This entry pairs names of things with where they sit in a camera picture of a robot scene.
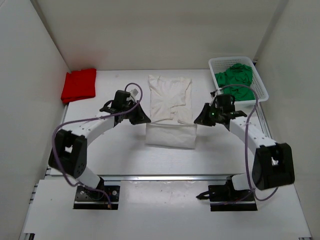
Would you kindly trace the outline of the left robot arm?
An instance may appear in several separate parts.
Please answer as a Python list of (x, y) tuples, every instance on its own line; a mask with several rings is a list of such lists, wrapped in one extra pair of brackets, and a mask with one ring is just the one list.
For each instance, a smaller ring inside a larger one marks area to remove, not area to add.
[(88, 146), (123, 120), (129, 120), (132, 125), (151, 122), (137, 95), (137, 89), (117, 90), (114, 99), (107, 101), (94, 117), (65, 122), (53, 133), (48, 165), (65, 178), (76, 180), (72, 186), (84, 186), (93, 200), (103, 198), (105, 188), (103, 179), (87, 166)]

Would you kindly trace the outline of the white t-shirt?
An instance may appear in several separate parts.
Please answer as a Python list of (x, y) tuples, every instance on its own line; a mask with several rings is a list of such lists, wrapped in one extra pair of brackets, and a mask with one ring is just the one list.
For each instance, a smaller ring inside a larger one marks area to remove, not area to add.
[(197, 125), (192, 111), (192, 79), (148, 76), (150, 120), (145, 142), (168, 148), (194, 149)]

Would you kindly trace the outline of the green t-shirt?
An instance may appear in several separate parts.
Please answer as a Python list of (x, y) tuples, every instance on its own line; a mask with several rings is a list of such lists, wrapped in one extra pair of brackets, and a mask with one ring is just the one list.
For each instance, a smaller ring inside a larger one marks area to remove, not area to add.
[(253, 81), (253, 71), (250, 66), (236, 63), (224, 72), (215, 73), (214, 76), (219, 88), (228, 85), (237, 85), (223, 89), (225, 94), (233, 95), (236, 102), (255, 100), (255, 95), (250, 89), (238, 86), (251, 86)]

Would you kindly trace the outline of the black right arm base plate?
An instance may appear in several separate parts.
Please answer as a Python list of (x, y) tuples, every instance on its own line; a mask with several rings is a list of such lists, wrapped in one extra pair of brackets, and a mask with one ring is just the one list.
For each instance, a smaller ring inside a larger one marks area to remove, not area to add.
[(258, 210), (254, 194), (249, 189), (235, 190), (231, 179), (223, 185), (209, 185), (208, 190), (196, 196), (209, 200), (211, 212), (255, 212)]

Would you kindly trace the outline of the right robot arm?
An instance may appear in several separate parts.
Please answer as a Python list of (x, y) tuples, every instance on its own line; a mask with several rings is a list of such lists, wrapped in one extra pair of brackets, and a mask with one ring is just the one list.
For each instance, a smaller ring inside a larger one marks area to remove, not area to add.
[(224, 193), (230, 200), (238, 199), (243, 190), (267, 190), (292, 185), (295, 182), (292, 148), (287, 143), (278, 143), (266, 136), (242, 110), (236, 110), (235, 98), (220, 94), (212, 102), (205, 103), (197, 125), (213, 127), (223, 125), (244, 143), (244, 154), (251, 152), (253, 164), (245, 159), (245, 173), (231, 177)]

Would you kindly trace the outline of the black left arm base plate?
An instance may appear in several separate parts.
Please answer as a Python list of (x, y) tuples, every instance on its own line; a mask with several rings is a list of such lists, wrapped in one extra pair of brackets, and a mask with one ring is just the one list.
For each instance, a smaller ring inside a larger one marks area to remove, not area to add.
[(73, 208), (75, 210), (118, 210), (120, 198), (120, 185), (104, 183), (103, 190), (88, 190), (83, 186), (78, 186), (74, 196)]

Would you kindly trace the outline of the red t-shirt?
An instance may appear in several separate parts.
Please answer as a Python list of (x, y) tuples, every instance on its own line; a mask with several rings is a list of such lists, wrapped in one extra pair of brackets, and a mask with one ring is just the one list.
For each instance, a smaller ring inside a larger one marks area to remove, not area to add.
[(95, 68), (82, 69), (66, 73), (61, 101), (63, 104), (94, 98), (96, 96), (96, 76)]

